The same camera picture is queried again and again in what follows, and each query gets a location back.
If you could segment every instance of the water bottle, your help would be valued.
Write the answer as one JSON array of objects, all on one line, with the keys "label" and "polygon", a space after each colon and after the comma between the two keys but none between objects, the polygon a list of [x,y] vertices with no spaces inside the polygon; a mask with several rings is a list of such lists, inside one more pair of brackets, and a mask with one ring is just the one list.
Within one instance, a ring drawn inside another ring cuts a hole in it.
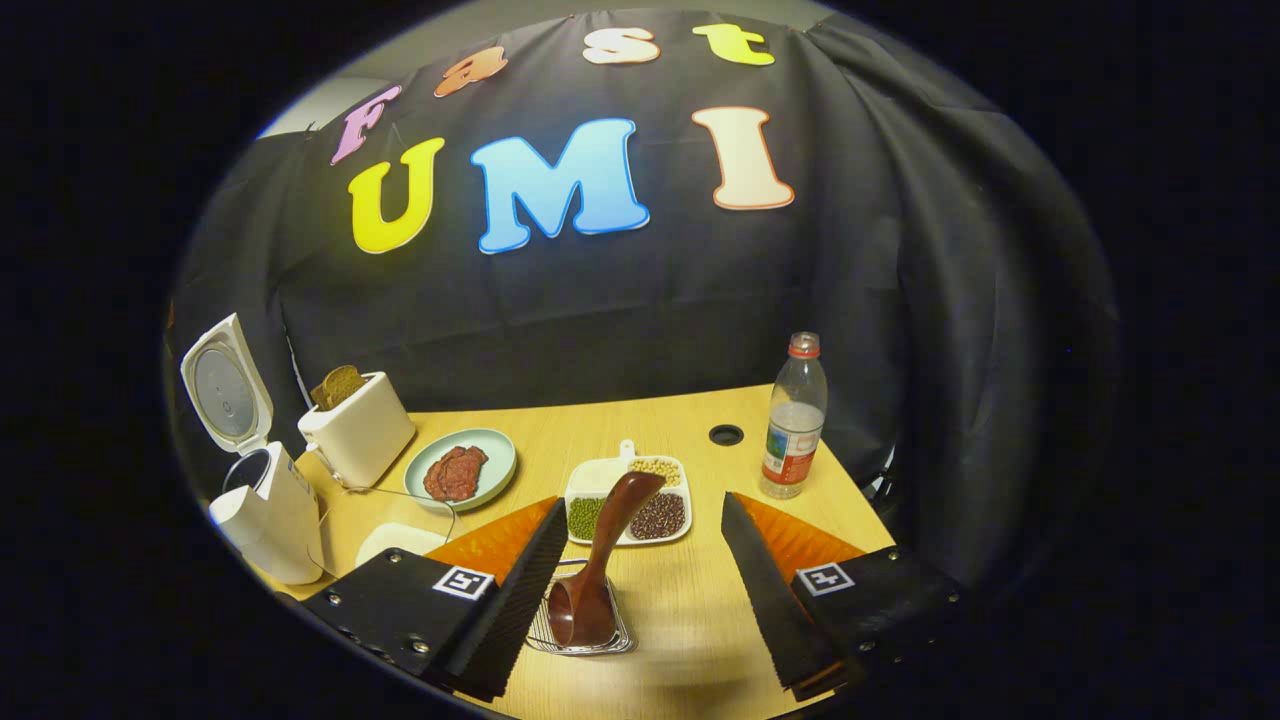
[{"label": "water bottle", "polygon": [[769,398],[769,433],[760,469],[760,489],[778,498],[795,497],[804,488],[827,416],[827,375],[818,363],[817,333],[791,336],[787,355]]}]

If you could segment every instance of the white divided tray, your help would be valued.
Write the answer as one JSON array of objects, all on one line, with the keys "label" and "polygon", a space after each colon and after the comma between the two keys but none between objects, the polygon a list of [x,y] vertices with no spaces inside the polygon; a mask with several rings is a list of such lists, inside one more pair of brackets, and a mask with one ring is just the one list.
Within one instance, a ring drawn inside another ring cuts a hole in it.
[{"label": "white divided tray", "polygon": [[[673,534],[664,538],[653,539],[637,539],[631,534],[631,528],[622,530],[622,537],[618,538],[618,544],[653,544],[659,542],[671,542],[680,537],[684,537],[689,532],[689,528],[694,524],[694,502],[689,496],[689,475],[685,474],[685,465],[676,460],[675,457],[668,457],[666,455],[636,455],[636,446],[630,439],[622,441],[618,446],[617,457],[602,457],[599,460],[588,460],[568,475],[568,486],[564,487],[564,512],[568,514],[568,509],[573,505],[573,498],[585,497],[593,500],[603,500],[613,489],[614,483],[618,482],[627,470],[630,469],[632,460],[666,460],[668,462],[675,462],[680,468],[680,482],[671,487],[664,487],[659,493],[664,495],[678,495],[685,500],[685,524],[680,527]],[[573,534],[572,530],[568,533],[568,539],[576,542],[577,544],[591,544],[591,538],[580,538]]]}]

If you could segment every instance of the plate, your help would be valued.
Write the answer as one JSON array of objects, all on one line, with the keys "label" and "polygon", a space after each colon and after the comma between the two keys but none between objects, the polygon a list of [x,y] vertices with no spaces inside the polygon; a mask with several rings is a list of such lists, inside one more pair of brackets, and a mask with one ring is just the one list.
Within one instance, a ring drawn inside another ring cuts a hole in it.
[{"label": "plate", "polygon": [[[632,460],[666,460],[680,468],[680,482],[675,486],[664,487],[658,492],[662,495],[678,495],[685,500],[685,524],[681,525],[673,534],[664,538],[644,541],[632,536],[631,528],[628,527],[622,530],[622,537],[618,538],[618,544],[654,544],[681,538],[694,524],[694,501],[689,495],[689,475],[685,473],[685,465],[680,460],[667,455],[636,455],[635,450],[635,443],[630,439],[625,439],[618,446],[617,457],[588,460],[577,468],[573,468],[573,471],[568,475],[568,486],[564,487],[566,518],[568,516],[568,507],[573,503],[573,498],[585,497],[598,500],[608,496],[609,491],[613,489],[614,483],[618,482],[618,478],[627,471]],[[568,533],[568,539],[571,542],[576,542],[577,544],[591,544],[591,538],[576,537],[572,530]]]},{"label": "plate", "polygon": [[[472,445],[489,456],[489,460],[480,466],[480,482],[476,484],[475,496],[461,502],[433,498],[426,492],[426,488],[422,487],[426,471],[436,460],[444,457],[444,454],[456,446],[471,447]],[[470,430],[449,433],[420,450],[413,460],[410,461],[408,468],[404,469],[404,491],[425,507],[453,507],[453,510],[461,512],[472,507],[480,507],[497,497],[515,475],[516,446],[511,442],[511,438],[498,430],[472,428]]]},{"label": "plate", "polygon": [[369,533],[365,542],[360,544],[360,552],[356,553],[356,568],[360,568],[370,557],[392,547],[407,550],[416,555],[426,555],[442,544],[444,544],[444,536],[439,533],[420,530],[399,523],[383,523],[374,528],[374,532]]}]

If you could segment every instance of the bottle cap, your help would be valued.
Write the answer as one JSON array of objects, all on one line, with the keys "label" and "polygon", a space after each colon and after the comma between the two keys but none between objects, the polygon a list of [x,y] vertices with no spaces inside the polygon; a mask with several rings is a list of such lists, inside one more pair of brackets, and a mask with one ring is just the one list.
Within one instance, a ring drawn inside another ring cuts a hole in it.
[{"label": "bottle cap", "polygon": [[791,336],[787,354],[792,357],[817,357],[819,351],[818,333],[803,332]]}]

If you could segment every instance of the letter m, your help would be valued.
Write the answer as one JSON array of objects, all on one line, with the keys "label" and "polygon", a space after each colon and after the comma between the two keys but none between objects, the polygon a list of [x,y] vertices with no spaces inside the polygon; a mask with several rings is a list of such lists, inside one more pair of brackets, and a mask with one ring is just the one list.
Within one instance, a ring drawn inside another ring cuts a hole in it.
[{"label": "letter m", "polygon": [[527,225],[516,219],[518,200],[547,237],[564,227],[570,201],[582,190],[582,209],[573,228],[584,234],[635,229],[649,222],[649,209],[636,202],[627,165],[627,137],[636,124],[625,118],[582,123],[570,136],[552,167],[522,137],[490,142],[471,154],[484,170],[489,229],[480,238],[486,255],[524,247]]}]

